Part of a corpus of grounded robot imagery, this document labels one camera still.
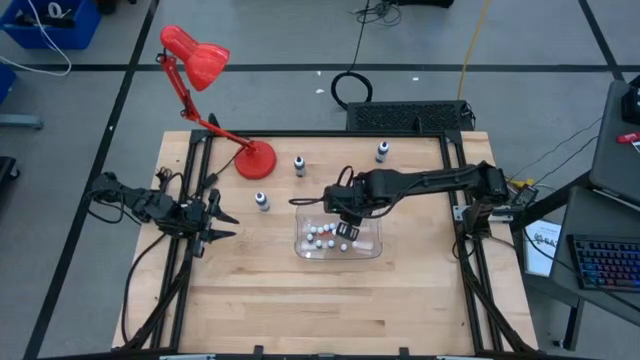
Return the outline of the clear plastic bin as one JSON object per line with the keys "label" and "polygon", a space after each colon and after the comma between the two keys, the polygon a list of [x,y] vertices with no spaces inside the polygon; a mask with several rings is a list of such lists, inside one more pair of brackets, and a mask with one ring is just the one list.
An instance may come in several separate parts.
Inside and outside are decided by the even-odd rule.
{"label": "clear plastic bin", "polygon": [[[302,206],[296,209],[295,213],[295,242],[294,250],[296,254],[307,260],[365,260],[373,259],[382,254],[383,242],[381,238],[381,225],[379,219],[364,219],[359,226],[358,237],[355,241],[371,242],[374,249],[371,251],[355,249],[352,246],[354,241],[348,241],[336,235],[337,225],[343,222],[337,214],[326,213],[321,204]],[[310,233],[311,227],[323,227],[324,224],[335,223],[336,229],[324,231],[322,235]],[[307,235],[314,236],[313,241],[307,241]],[[315,242],[321,240],[322,248],[317,248]],[[328,241],[334,240],[335,246],[328,247]],[[341,244],[347,244],[347,251],[341,251]]]}

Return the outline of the grey metal bar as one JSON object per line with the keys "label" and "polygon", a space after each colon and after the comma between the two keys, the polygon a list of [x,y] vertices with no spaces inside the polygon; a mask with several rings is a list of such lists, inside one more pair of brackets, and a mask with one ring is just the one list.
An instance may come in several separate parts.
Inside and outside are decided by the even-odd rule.
{"label": "grey metal bar", "polygon": [[0,127],[31,128],[40,130],[44,126],[42,120],[35,115],[0,114]]}

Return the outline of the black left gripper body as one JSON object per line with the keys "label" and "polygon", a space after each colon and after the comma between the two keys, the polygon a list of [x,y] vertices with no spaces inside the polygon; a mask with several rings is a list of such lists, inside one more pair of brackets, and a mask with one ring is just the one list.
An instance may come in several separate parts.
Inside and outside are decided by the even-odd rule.
{"label": "black left gripper body", "polygon": [[210,220],[207,214],[207,205],[202,201],[193,201],[179,205],[178,232],[179,238],[189,238],[208,230]]}

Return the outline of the black grille computer case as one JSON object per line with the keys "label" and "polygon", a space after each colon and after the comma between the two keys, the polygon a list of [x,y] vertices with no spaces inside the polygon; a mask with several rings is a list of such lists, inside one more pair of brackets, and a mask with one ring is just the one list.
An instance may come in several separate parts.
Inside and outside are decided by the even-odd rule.
{"label": "black grille computer case", "polygon": [[347,107],[347,131],[473,131],[476,117],[464,100],[361,102]]}

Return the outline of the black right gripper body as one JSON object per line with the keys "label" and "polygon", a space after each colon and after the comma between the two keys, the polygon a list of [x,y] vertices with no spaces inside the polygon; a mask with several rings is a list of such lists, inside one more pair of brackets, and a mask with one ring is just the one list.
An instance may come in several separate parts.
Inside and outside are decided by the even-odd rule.
{"label": "black right gripper body", "polygon": [[360,225],[380,209],[380,203],[368,199],[363,187],[333,184],[324,189],[323,208],[326,213],[337,214],[343,222]]}

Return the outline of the dark grey side desk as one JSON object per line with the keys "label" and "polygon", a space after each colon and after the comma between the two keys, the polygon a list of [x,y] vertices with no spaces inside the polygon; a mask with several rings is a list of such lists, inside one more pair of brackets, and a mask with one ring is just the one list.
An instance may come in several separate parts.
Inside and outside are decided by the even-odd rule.
{"label": "dark grey side desk", "polygon": [[640,240],[640,210],[601,194],[585,173],[526,208],[514,220],[512,229],[519,231],[561,206],[565,208],[565,213],[560,243],[556,246],[556,263],[548,276],[525,272],[523,280],[527,286],[570,307],[564,338],[555,340],[553,344],[573,351],[576,349],[586,304],[590,303],[640,327],[640,293],[621,294],[618,299],[614,299],[602,292],[580,289],[576,276],[566,269],[571,260],[566,238],[577,234],[632,237]]}

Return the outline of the black floor equipment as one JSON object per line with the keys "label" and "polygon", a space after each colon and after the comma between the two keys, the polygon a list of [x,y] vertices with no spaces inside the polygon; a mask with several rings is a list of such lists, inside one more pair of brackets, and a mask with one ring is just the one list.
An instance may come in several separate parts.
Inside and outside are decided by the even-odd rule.
{"label": "black floor equipment", "polygon": [[455,0],[397,0],[400,6],[420,5],[420,6],[435,6],[440,8],[449,8],[453,5]]}

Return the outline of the blue plastic object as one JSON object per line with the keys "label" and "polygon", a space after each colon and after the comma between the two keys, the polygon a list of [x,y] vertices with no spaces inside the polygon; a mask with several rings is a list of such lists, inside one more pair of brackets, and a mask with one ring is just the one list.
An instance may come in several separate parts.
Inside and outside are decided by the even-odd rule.
{"label": "blue plastic object", "polygon": [[16,73],[9,66],[0,63],[0,105],[7,98],[15,79]]}

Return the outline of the black aluminium rig frame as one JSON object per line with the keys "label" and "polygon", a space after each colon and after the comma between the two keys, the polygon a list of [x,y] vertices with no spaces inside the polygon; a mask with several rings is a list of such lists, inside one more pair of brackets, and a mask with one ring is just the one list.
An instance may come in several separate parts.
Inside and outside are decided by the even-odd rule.
{"label": "black aluminium rig frame", "polygon": [[[188,286],[167,310],[149,346],[216,355],[471,355],[505,350],[506,338],[463,279],[452,207],[459,195],[407,198],[381,222],[383,251],[369,260],[306,260],[294,250],[293,197],[319,197],[341,169],[376,165],[378,134],[257,131],[278,162],[262,180],[230,165],[236,145],[194,132],[166,132],[148,171],[219,172],[221,206],[239,221],[235,236],[208,246]],[[306,175],[297,177],[301,156]],[[266,194],[262,212],[255,194]]]}

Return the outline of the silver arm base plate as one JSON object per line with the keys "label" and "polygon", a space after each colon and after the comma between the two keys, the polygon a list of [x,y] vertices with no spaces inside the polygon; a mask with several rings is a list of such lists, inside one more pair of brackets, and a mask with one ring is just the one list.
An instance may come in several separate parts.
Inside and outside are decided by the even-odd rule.
{"label": "silver arm base plate", "polygon": [[[461,221],[463,219],[463,212],[468,208],[468,205],[464,205],[464,206],[453,206],[452,210],[453,210],[453,214],[454,214],[454,219],[456,221]],[[499,207],[495,207],[492,212],[491,215],[488,218],[489,222],[499,222],[499,223],[509,223],[514,219],[514,216],[516,215],[517,210],[515,210],[514,208],[512,208],[511,206],[508,205],[504,205],[504,206],[499,206]]]}

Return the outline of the black power adapter box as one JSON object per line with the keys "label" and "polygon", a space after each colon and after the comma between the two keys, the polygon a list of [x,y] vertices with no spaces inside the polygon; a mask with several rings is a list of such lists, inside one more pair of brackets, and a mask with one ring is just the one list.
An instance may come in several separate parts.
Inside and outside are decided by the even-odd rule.
{"label": "black power adapter box", "polygon": [[515,207],[526,208],[535,202],[537,195],[538,190],[535,187],[525,184],[518,190],[511,204]]}

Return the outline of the blue plastic storage bin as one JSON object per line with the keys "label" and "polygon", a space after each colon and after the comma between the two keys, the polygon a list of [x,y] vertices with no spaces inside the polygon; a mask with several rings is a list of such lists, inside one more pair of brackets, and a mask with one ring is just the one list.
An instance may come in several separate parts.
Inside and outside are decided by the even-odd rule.
{"label": "blue plastic storage bin", "polygon": [[60,49],[88,47],[101,14],[93,0],[11,0],[0,15],[0,30],[24,49],[50,45],[38,25]]}

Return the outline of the backlit black keyboard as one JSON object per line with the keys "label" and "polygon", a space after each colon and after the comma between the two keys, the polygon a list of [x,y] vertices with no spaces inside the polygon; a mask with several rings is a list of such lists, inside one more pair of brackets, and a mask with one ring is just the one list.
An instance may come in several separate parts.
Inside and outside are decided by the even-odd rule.
{"label": "backlit black keyboard", "polygon": [[582,289],[640,292],[640,238],[568,235]]}

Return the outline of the white paper sheet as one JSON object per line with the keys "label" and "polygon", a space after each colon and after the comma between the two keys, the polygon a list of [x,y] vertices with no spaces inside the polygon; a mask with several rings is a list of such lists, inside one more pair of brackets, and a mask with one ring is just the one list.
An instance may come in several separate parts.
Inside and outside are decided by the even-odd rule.
{"label": "white paper sheet", "polygon": [[525,228],[524,270],[527,274],[547,278],[559,242],[561,226],[538,220]]}

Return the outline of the red desk lamp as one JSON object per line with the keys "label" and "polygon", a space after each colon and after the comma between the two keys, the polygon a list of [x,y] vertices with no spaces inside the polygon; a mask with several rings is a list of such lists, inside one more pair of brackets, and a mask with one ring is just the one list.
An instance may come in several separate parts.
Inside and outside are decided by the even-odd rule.
{"label": "red desk lamp", "polygon": [[217,44],[198,42],[177,25],[165,26],[160,33],[160,41],[163,52],[156,56],[156,62],[183,105],[181,117],[237,143],[240,149],[233,162],[244,178],[259,180],[270,175],[277,163],[272,146],[264,141],[242,138],[203,119],[178,70],[178,61],[181,61],[193,89],[203,91],[223,72],[229,62],[230,51]]}

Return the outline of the black chair base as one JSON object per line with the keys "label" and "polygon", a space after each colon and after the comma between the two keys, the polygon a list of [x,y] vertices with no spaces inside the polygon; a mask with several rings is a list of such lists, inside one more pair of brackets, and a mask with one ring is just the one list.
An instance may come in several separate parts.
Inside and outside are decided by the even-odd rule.
{"label": "black chair base", "polygon": [[0,182],[13,181],[21,175],[17,168],[16,159],[9,156],[0,156]]}

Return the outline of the black device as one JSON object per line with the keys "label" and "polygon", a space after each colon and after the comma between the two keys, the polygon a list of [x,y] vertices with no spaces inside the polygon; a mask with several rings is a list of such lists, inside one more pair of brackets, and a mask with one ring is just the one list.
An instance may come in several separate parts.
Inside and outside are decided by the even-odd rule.
{"label": "black device", "polygon": [[629,83],[621,98],[621,115],[625,122],[640,125],[640,75]]}

